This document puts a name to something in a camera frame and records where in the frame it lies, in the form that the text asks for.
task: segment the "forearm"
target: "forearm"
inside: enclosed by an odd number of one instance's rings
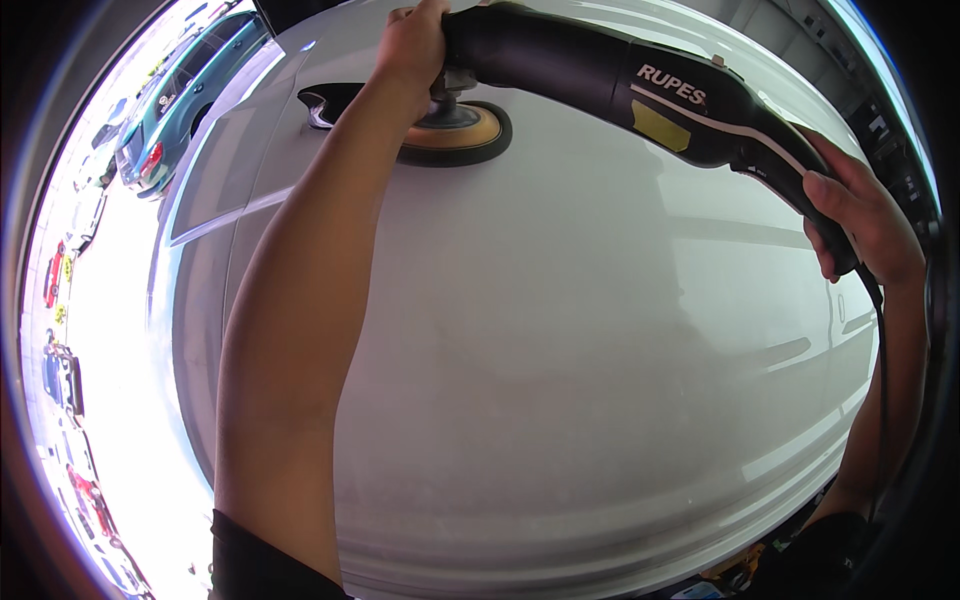
[[[883,319],[886,337],[887,373],[883,381],[879,358],[863,406],[853,421],[844,453],[838,486],[848,492],[872,497],[877,461],[882,460],[880,489],[896,475],[913,442],[923,401],[926,369],[924,282],[915,280],[884,289]],[[880,385],[887,387],[887,435],[880,459]]]
[[[279,398],[306,402],[289,406],[297,412],[335,409],[366,312],[379,205],[416,118],[409,96],[371,79],[267,228],[225,336],[221,384],[242,392],[231,396],[269,402],[274,415]],[[298,370],[317,389],[305,391]]]

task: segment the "power cord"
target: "power cord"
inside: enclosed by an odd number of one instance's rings
[[[886,470],[886,449],[887,449],[887,343],[883,326],[883,293],[876,282],[874,274],[867,269],[867,266],[860,264],[856,267],[856,273],[863,281],[863,287],[867,288],[870,294],[870,300],[874,302],[876,309],[876,328],[879,334],[879,349],[877,354],[880,359],[880,436],[879,448],[876,456],[876,479],[874,480],[874,497],[870,502],[870,515],[867,522],[873,524],[876,515],[876,505],[879,502],[882,492],[880,482],[883,480],[883,472]]]

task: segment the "polisher handle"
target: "polisher handle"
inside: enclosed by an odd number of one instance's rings
[[[551,98],[637,133],[703,168],[762,181],[820,232],[840,276],[859,264],[847,233],[818,211],[803,174],[834,177],[789,123],[714,60],[511,2],[443,20],[446,64],[482,84]]]

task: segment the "polishing pad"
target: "polishing pad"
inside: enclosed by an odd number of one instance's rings
[[[419,167],[462,167],[503,154],[514,131],[510,117],[489,102],[457,105],[458,118],[420,121],[403,140],[397,162]]]

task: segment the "red car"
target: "red car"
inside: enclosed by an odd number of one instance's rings
[[[66,474],[70,480],[70,485],[73,486],[74,491],[81,500],[80,504],[84,507],[84,512],[86,513],[85,506],[88,502],[93,506],[93,510],[97,514],[97,520],[100,521],[100,533],[110,540],[111,546],[114,548],[122,548],[123,542],[120,541],[120,536],[113,526],[113,519],[110,518],[110,513],[107,510],[107,503],[104,502],[104,497],[100,494],[100,488],[97,487],[97,484],[83,479],[79,473],[73,470],[73,466],[70,464],[66,466]]]
[[[65,253],[66,246],[63,245],[63,240],[60,240],[57,244],[57,253],[47,261],[47,278],[43,282],[43,299],[46,301],[47,308],[54,307],[57,294],[60,293],[60,265]]]

